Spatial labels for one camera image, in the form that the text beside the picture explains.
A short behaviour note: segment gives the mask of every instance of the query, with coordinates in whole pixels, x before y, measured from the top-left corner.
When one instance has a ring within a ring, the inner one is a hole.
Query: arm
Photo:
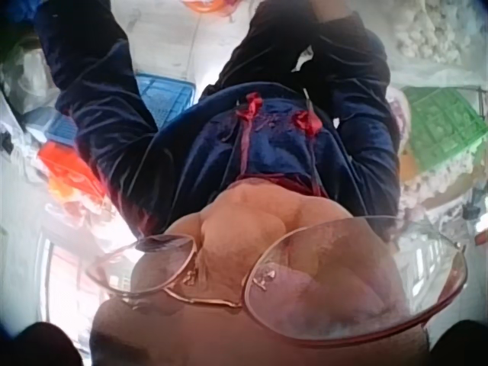
[[[137,235],[160,232],[173,195],[172,155],[133,74],[126,34],[99,0],[49,0],[34,19],[61,91],[56,108],[78,126],[79,155]]]
[[[399,131],[385,99],[390,70],[380,40],[343,0],[312,0],[320,21],[314,57],[332,88],[332,112],[370,215],[397,215]]]

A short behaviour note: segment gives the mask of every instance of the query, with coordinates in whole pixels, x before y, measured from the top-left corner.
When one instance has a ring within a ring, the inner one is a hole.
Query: glasses frame
[[[353,218],[348,218],[345,220],[353,220],[353,219],[365,219],[367,222],[368,222],[368,220],[379,220],[379,219],[392,220],[393,222],[399,221],[396,217],[387,217],[387,216],[382,216],[382,217],[353,217]],[[148,290],[136,291],[136,292],[127,292],[127,291],[122,291],[122,290],[116,290],[116,289],[113,289],[112,287],[110,287],[110,285],[108,284],[107,281],[99,281],[95,276],[93,276],[89,272],[90,268],[99,268],[99,266],[101,264],[107,262],[108,259],[113,258],[113,257],[121,254],[125,250],[135,248],[137,246],[137,244],[139,243],[139,240],[137,242],[129,244],[128,246],[124,246],[122,248],[119,248],[118,250],[116,250],[112,253],[108,253],[106,255],[103,255],[102,257],[100,257],[99,259],[94,261],[94,263],[92,265],[87,267],[86,274],[96,284],[104,287],[107,291],[111,292],[112,294],[115,294],[115,295],[122,297],[124,299],[136,300],[136,299],[140,299],[141,297],[147,297],[151,294],[155,294],[155,293],[158,293],[160,291],[164,291],[170,297],[176,299],[177,301],[180,301],[182,303],[186,303],[189,305],[201,306],[201,307],[222,307],[225,310],[227,310],[231,313],[235,313],[235,314],[240,313],[241,311],[244,311],[254,323],[257,323],[262,329],[264,329],[266,332],[268,332],[272,336],[280,339],[281,341],[289,342],[289,343],[292,343],[293,345],[299,345],[299,346],[304,347],[304,348],[343,348],[343,347],[349,347],[352,345],[360,345],[360,344],[374,342],[374,341],[377,341],[380,339],[384,339],[386,337],[394,336],[396,334],[404,332],[404,331],[411,329],[411,328],[418,326],[418,325],[422,325],[422,327],[423,327],[434,315],[440,313],[441,311],[443,311],[443,309],[445,309],[447,306],[449,306],[449,304],[451,304],[454,301],[454,299],[462,292],[462,290],[466,286],[467,279],[468,279],[468,267],[467,267],[467,263],[466,263],[466,258],[464,256],[464,250],[466,247],[461,248],[461,246],[459,246],[457,243],[451,241],[447,236],[440,233],[438,230],[436,230],[432,226],[431,228],[429,228],[432,230],[432,232],[435,232],[439,236],[439,238],[443,238],[444,241],[450,243],[452,245],[452,247],[458,251],[458,254],[461,254],[463,264],[464,264],[464,268],[466,269],[464,271],[464,276],[461,280],[461,285],[455,291],[453,291],[449,296],[447,296],[442,302],[437,303],[431,309],[428,309],[422,313],[419,313],[418,315],[414,316],[412,319],[410,319],[404,323],[401,323],[397,326],[392,326],[388,329],[383,329],[383,330],[379,330],[379,331],[364,334],[364,335],[355,335],[355,336],[347,337],[347,338],[343,338],[343,339],[327,339],[327,340],[296,339],[296,338],[293,338],[293,337],[290,337],[287,335],[283,335],[283,334],[269,328],[264,323],[262,323],[257,318],[257,316],[255,316],[252,313],[252,311],[248,308],[247,303],[246,303],[246,289],[248,287],[251,275],[255,271],[256,265],[262,260],[262,258],[265,258],[266,255],[268,255],[272,250],[274,250],[275,247],[278,246],[281,242],[283,242],[286,238],[288,238],[288,237],[290,237],[296,233],[302,232],[304,230],[309,230],[311,228],[322,226],[325,224],[327,224],[327,223],[320,223],[317,225],[306,226],[306,227],[294,230],[294,231],[288,233],[287,235],[282,236],[277,241],[273,242],[273,244],[270,245],[269,248],[267,248],[259,256],[259,258],[255,261],[255,263],[251,267],[251,270],[244,277],[244,279],[242,281],[242,291],[241,291],[241,296],[240,296],[241,301],[239,303],[233,303],[231,301],[218,300],[218,299],[208,300],[208,299],[198,299],[198,298],[186,298],[186,297],[182,297],[181,295],[178,295],[177,293],[175,293],[172,290],[173,286],[175,284],[177,284],[184,276],[188,275],[188,273],[191,271],[191,270],[189,270],[190,265],[192,262],[194,262],[197,254],[198,254],[197,243],[195,242],[195,239],[192,236],[185,235],[185,234],[178,234],[176,236],[181,237],[181,238],[187,238],[187,239],[192,241],[192,249],[191,249],[190,255],[188,256],[188,258],[184,262],[183,266],[181,266],[181,268],[178,271],[176,271],[175,274],[170,277],[170,279],[168,279],[167,281],[165,281],[164,283],[162,283],[158,286],[152,287]],[[425,225],[422,223],[414,223],[414,224],[419,225],[419,226],[424,226],[424,227],[428,226],[428,225]],[[165,234],[148,236],[144,239],[156,239],[156,238],[162,237],[164,235]]]

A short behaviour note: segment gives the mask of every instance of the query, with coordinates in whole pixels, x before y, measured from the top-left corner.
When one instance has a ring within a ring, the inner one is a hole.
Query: eyeglasses
[[[87,275],[130,300],[164,291],[190,306],[244,310],[283,340],[327,348],[427,323],[459,295],[467,266],[461,247],[430,225],[356,217],[272,243],[237,298],[212,295],[197,245],[185,235],[141,239],[103,256]]]

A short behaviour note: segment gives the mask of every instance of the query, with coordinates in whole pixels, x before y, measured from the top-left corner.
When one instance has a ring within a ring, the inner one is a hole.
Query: green crate
[[[420,172],[436,168],[488,134],[483,118],[453,88],[406,88],[412,110],[410,149]]]

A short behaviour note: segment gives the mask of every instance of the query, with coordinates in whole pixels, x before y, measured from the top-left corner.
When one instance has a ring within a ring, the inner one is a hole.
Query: blue crate
[[[136,80],[139,93],[158,128],[171,123],[193,102],[195,87],[190,82],[150,74],[138,74]],[[46,132],[46,136],[57,143],[74,146],[76,131],[73,121],[59,114]]]

